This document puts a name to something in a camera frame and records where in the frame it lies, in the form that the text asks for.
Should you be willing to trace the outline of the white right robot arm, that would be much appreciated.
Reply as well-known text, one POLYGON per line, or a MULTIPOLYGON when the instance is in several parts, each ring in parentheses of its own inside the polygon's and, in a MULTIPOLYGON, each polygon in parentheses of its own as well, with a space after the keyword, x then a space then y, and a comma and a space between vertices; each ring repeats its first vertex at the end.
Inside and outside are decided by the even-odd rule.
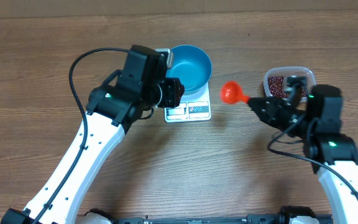
POLYGON ((284 136, 298 137, 303 155, 283 156, 310 162, 329 200, 335 223, 358 223, 358 148, 341 133, 342 95, 331 85, 315 85, 305 110, 275 97, 250 98, 248 105, 265 124, 280 130, 271 143, 284 136))

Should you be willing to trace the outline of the orange plastic measuring scoop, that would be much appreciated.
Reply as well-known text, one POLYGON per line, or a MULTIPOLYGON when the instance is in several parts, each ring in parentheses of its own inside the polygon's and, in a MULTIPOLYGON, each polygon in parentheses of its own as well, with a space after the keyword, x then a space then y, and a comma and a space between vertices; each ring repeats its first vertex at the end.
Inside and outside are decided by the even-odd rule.
POLYGON ((242 87, 235 81, 228 81, 222 86, 220 98, 223 103, 230 105, 240 101, 248 104, 250 99, 249 96, 243 94, 242 87))

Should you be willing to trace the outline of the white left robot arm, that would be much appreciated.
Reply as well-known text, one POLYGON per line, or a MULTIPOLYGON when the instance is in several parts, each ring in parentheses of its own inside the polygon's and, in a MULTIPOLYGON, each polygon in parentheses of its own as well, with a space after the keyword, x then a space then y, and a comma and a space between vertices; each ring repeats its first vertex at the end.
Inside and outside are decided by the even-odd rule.
POLYGON ((74 223, 96 174, 131 125, 144 111, 180 104, 185 88, 166 76, 173 64, 170 49, 133 45, 125 53, 123 69, 94 88, 86 106, 77 104, 80 128, 43 189, 23 210, 8 209, 2 223, 74 223))

